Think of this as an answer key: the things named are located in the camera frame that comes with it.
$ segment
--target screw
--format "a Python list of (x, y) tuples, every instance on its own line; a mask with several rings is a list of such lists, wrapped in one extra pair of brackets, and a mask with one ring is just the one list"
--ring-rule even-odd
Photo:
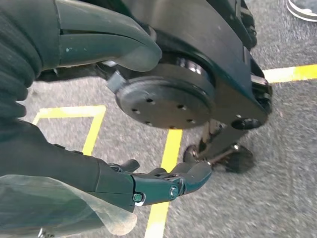
[(171, 199), (175, 199), (178, 195), (178, 188), (176, 186), (172, 186), (169, 191), (169, 197)]
[(134, 202), (140, 202), (140, 201), (142, 201), (142, 194), (135, 193), (135, 194), (133, 195), (133, 200)]

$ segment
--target small caster wheel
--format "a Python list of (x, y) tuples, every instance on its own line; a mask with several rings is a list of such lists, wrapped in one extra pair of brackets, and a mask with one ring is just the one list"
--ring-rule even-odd
[(239, 151), (233, 152), (223, 161), (226, 172), (242, 174), (254, 166), (254, 160), (252, 152), (244, 146), (240, 146)]
[(183, 162), (184, 163), (190, 163), (190, 164), (195, 164), (197, 163), (197, 146), (195, 145), (189, 145), (189, 147), (185, 150), (183, 156)]
[(248, 27), (247, 31), (252, 41), (252, 47), (255, 47), (257, 44), (257, 32), (253, 26)]

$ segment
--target yellow tape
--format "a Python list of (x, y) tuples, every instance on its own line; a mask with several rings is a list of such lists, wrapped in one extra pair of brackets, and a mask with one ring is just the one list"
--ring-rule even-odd
[[(182, 130), (170, 130), (168, 132), (161, 167), (170, 172), (176, 166), (182, 134)], [(163, 237), (168, 206), (169, 202), (165, 202), (151, 207), (145, 238)]]
[(269, 83), (317, 79), (317, 64), (264, 70)]
[(106, 108), (104, 111), (96, 115), (92, 120), (88, 135), (87, 136), (86, 141), (82, 149), (82, 152), (85, 155), (91, 155), (92, 150), (94, 149), (94, 146), (96, 143), (97, 137), (98, 136), (98, 132), (100, 129), (101, 123), (103, 123), (103, 119), (105, 115), (105, 112)]
[(82, 152), (85, 155), (91, 155), (92, 150), (98, 136), (98, 132), (106, 113), (106, 107), (100, 106), (85, 106), (85, 107), (65, 107), (65, 108), (44, 108), (41, 109), (33, 120), (36, 125), (39, 119), (43, 118), (82, 118), (94, 117), (88, 135), (85, 142)]

